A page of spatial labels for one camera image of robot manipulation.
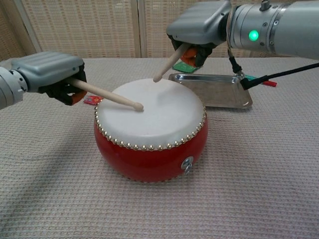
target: metal tray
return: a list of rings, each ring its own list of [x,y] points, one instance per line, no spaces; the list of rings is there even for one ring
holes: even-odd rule
[[[240,79],[228,75],[171,74],[168,78],[190,88],[207,107],[245,109],[253,101]]]

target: wooden drumstick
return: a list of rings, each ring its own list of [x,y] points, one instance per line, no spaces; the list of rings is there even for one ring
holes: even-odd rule
[[[125,105],[125,106],[131,106],[136,111],[143,111],[143,109],[144,109],[144,106],[140,103],[133,102],[129,99],[126,99],[123,96],[119,96],[117,94],[103,90],[103,89],[98,88],[96,86],[92,86],[84,81],[80,81],[80,80],[77,80],[74,78],[69,78],[69,79],[67,79],[67,83],[69,83],[70,85],[75,86],[77,88],[80,88],[81,90],[90,92],[90,93],[97,95],[97,96],[101,96],[101,97],[108,99],[110,101],[113,101],[115,103]]]
[[[183,43],[179,48],[168,58],[165,66],[159,71],[153,78],[154,82],[158,82],[162,79],[163,75],[183,56],[183,54],[189,49],[191,44]]]

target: beige tablecloth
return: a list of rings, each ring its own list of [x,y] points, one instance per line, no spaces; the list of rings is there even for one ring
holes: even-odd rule
[[[164,62],[85,59],[88,81],[108,90],[151,78]],[[238,62],[262,76],[313,61]],[[207,60],[198,73],[232,74],[226,58]],[[110,168],[94,140],[93,106],[25,94],[0,111],[0,238],[319,238],[318,75],[252,88],[249,111],[209,111],[199,162],[158,184]]]

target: red drum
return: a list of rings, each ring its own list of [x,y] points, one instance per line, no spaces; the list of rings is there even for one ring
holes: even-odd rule
[[[109,100],[95,108],[94,133],[106,161],[142,182],[166,181],[188,173],[207,140],[205,106],[174,81],[142,79],[113,91],[144,105],[143,112]]]

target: green led light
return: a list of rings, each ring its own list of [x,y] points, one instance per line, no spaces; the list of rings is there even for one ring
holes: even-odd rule
[[[250,39],[251,41],[257,41],[258,37],[259,37],[259,34],[258,34],[258,31],[256,31],[256,30],[252,30],[252,31],[249,33],[249,39]]]

